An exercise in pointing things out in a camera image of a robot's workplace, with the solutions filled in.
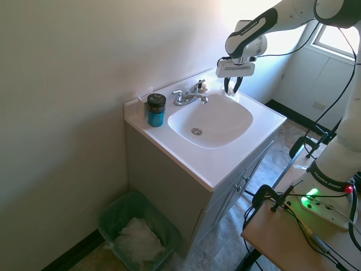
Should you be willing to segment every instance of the small bottle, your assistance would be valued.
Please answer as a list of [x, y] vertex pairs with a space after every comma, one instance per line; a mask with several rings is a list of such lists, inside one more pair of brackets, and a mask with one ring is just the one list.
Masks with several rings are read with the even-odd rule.
[[162, 94], [153, 93], [148, 96], [148, 124], [159, 127], [163, 124], [166, 98]]

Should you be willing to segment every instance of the black baseboard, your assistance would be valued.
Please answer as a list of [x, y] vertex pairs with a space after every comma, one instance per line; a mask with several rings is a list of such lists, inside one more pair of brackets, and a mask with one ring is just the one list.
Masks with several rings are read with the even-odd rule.
[[[312, 132], [321, 135], [322, 132], [317, 129], [316, 123], [313, 120], [310, 120], [309, 118], [301, 115], [300, 113], [296, 112], [295, 110], [292, 110], [288, 108], [287, 106], [284, 106], [283, 104], [276, 102], [275, 100], [270, 100], [268, 103], [266, 103], [266, 106], [273, 109], [274, 111], [277, 111], [278, 113], [286, 116], [288, 119], [294, 121], [297, 124], [300, 124], [301, 126], [310, 129]], [[325, 132], [330, 133], [331, 131], [327, 129], [326, 127], [320, 125], [317, 123], [317, 126], [320, 127]], [[325, 144], [328, 144], [331, 139], [323, 142]]]
[[95, 230], [41, 271], [68, 271], [103, 242], [104, 238]]

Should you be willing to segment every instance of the vanity cabinet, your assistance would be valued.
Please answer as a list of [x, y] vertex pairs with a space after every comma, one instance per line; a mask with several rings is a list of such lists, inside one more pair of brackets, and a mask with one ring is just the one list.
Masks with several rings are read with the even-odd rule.
[[177, 253], [186, 257], [243, 194], [275, 133], [209, 191], [127, 123], [129, 188], [145, 195], [177, 227], [182, 236]]

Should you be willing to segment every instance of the faucet handle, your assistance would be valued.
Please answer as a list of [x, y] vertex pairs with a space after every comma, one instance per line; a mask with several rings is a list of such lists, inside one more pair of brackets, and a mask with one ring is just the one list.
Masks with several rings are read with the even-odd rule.
[[198, 87], [199, 87], [199, 85], [201, 86], [200, 88], [202, 88], [202, 84], [205, 82], [205, 80], [203, 79], [203, 80], [199, 80], [194, 86], [193, 86], [193, 88], [190, 90], [190, 91], [188, 91], [189, 93], [199, 93], [198, 92]]
[[173, 94], [173, 95], [177, 95], [177, 96], [175, 97], [175, 100], [176, 100], [177, 102], [181, 102], [181, 101], [183, 100], [183, 92], [182, 92], [181, 90], [172, 91], [172, 94]]

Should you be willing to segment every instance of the trash can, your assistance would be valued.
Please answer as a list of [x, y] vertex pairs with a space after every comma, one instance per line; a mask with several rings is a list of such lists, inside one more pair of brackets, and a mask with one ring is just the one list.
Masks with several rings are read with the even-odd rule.
[[114, 254], [130, 271], [137, 268], [120, 251], [116, 238], [133, 218], [143, 218], [160, 240], [165, 251], [158, 256], [147, 271], [161, 270], [166, 258], [179, 242], [177, 228], [141, 193], [131, 191], [113, 202], [100, 216], [98, 230], [112, 248]]

